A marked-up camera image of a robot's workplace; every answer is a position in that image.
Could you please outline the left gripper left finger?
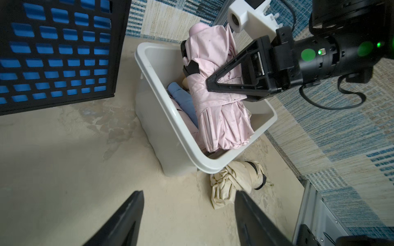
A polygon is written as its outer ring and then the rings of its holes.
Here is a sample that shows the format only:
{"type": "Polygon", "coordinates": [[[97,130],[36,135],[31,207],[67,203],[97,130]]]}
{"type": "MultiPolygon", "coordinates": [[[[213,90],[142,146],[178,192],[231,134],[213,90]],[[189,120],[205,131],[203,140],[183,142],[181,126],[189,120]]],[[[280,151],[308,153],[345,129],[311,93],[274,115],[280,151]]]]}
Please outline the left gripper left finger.
{"type": "Polygon", "coordinates": [[[144,210],[143,191],[134,191],[86,246],[135,246],[144,210]]]}

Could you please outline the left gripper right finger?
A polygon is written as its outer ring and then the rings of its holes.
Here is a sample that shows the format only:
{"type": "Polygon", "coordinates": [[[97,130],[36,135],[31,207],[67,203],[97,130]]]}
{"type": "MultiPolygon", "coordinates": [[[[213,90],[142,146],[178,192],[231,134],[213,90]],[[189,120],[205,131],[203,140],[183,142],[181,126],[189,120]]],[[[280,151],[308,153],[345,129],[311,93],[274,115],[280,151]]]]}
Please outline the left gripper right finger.
{"type": "Polygon", "coordinates": [[[292,243],[244,191],[236,192],[235,215],[242,246],[291,246],[292,243]]]}

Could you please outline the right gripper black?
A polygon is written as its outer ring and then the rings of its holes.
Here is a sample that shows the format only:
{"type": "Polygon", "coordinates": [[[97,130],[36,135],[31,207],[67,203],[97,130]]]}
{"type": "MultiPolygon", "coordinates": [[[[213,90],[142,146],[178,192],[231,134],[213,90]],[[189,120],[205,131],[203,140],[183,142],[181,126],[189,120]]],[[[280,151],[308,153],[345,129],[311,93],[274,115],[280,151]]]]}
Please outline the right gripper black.
{"type": "Polygon", "coordinates": [[[207,80],[207,90],[216,93],[235,93],[248,98],[268,98],[303,83],[300,59],[294,49],[289,26],[276,30],[271,41],[268,35],[253,40],[231,61],[207,80]],[[241,69],[240,82],[219,80],[236,68],[241,69]]]}

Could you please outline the beige umbrella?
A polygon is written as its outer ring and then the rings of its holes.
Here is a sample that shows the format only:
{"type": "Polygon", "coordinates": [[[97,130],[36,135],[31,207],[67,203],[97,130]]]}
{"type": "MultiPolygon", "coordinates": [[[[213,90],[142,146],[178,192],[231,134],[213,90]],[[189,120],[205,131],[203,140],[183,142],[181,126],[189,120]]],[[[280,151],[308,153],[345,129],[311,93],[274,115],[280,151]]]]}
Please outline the beige umbrella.
{"type": "Polygon", "coordinates": [[[215,210],[234,204],[237,191],[251,193],[265,186],[267,177],[259,163],[232,161],[216,174],[211,174],[211,203],[215,210]]]}

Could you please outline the blue umbrella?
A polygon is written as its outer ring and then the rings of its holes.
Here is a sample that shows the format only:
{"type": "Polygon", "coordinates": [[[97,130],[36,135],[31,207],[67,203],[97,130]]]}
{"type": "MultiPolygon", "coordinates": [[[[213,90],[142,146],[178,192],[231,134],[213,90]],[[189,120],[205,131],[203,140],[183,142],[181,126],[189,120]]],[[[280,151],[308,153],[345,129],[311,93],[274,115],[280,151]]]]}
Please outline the blue umbrella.
{"type": "Polygon", "coordinates": [[[176,82],[169,84],[167,90],[180,108],[189,116],[194,125],[199,128],[198,118],[191,95],[176,82]]]}

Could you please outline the pale pink small umbrella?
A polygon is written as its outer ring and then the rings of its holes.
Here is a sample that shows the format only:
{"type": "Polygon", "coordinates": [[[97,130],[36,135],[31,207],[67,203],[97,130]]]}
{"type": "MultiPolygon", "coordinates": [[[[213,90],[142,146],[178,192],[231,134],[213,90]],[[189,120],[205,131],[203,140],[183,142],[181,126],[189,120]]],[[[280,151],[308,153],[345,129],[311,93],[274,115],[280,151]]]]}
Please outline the pale pink small umbrella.
{"type": "Polygon", "coordinates": [[[199,148],[204,151],[205,150],[205,146],[203,144],[203,142],[200,139],[200,135],[199,135],[199,130],[196,127],[196,125],[192,122],[192,120],[190,119],[190,117],[187,115],[186,112],[184,112],[182,110],[182,108],[179,106],[179,104],[171,97],[170,98],[171,101],[173,102],[176,110],[178,111],[178,113],[180,114],[183,122],[185,123],[187,129],[189,130],[190,134],[192,135],[192,137],[194,138],[194,140],[196,141],[197,145],[199,146],[199,148]]]}

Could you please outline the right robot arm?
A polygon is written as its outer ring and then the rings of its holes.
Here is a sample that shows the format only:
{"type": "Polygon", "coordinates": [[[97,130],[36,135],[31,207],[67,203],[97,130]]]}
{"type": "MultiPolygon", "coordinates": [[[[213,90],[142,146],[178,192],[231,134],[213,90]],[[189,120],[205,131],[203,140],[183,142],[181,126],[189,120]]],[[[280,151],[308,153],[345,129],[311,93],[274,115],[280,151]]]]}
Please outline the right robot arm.
{"type": "Polygon", "coordinates": [[[252,42],[206,81],[217,93],[258,101],[337,76],[366,84],[374,65],[394,57],[393,1],[313,1],[311,37],[295,41],[293,27],[267,14],[269,1],[235,1],[228,23],[252,42]]]}

